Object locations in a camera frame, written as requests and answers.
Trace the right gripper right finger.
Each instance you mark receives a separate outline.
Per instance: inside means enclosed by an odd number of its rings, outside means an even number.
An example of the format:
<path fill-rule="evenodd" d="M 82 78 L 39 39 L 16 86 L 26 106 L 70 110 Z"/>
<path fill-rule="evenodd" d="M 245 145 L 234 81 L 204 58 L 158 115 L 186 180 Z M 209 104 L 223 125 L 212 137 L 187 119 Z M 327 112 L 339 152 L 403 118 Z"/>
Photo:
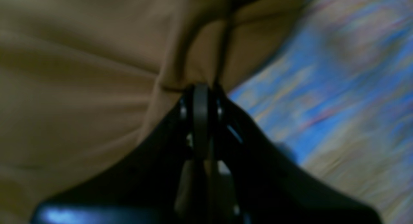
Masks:
<path fill-rule="evenodd" d="M 315 179 L 290 160 L 221 86 L 212 95 L 222 114 L 216 157 L 229 168 L 236 198 L 251 224 L 381 224 L 371 206 Z"/>

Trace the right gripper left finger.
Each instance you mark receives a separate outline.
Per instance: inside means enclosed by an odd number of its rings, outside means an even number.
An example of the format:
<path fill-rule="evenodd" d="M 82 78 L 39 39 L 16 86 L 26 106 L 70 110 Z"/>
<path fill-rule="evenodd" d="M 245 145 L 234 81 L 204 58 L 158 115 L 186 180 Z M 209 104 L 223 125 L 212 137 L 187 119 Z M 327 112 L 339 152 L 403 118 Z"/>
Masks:
<path fill-rule="evenodd" d="M 31 224 L 184 224 L 175 209 L 184 164 L 198 177 L 208 148 L 208 86 L 185 91 L 155 130 L 96 177 L 41 202 Z"/>

